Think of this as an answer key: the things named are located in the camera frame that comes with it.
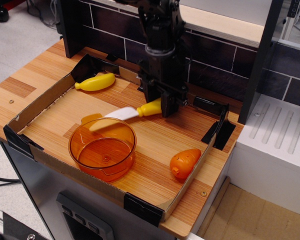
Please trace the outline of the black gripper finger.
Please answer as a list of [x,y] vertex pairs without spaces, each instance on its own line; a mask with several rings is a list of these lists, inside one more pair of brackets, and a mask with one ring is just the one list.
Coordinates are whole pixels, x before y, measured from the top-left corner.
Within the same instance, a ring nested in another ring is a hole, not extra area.
[[154,79],[142,79],[141,86],[147,103],[160,98],[165,91],[165,89]]
[[161,94],[161,113],[164,118],[171,116],[179,110],[179,106],[188,104],[186,92],[164,91]]

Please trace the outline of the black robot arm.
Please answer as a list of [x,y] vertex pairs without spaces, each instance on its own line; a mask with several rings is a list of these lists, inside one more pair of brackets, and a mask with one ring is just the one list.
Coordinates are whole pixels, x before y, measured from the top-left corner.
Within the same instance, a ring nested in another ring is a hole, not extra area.
[[186,68],[190,64],[182,40],[185,21],[177,0],[122,0],[136,7],[146,38],[146,58],[139,60],[141,86],[146,101],[160,99],[164,118],[187,104]]

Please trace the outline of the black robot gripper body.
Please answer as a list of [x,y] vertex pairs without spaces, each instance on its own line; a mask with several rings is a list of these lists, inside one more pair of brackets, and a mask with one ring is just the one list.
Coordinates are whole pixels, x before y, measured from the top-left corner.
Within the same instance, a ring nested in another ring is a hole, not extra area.
[[137,64],[140,67],[141,79],[154,79],[164,88],[164,92],[188,92],[185,84],[187,65],[185,51],[174,51],[165,56],[148,55]]

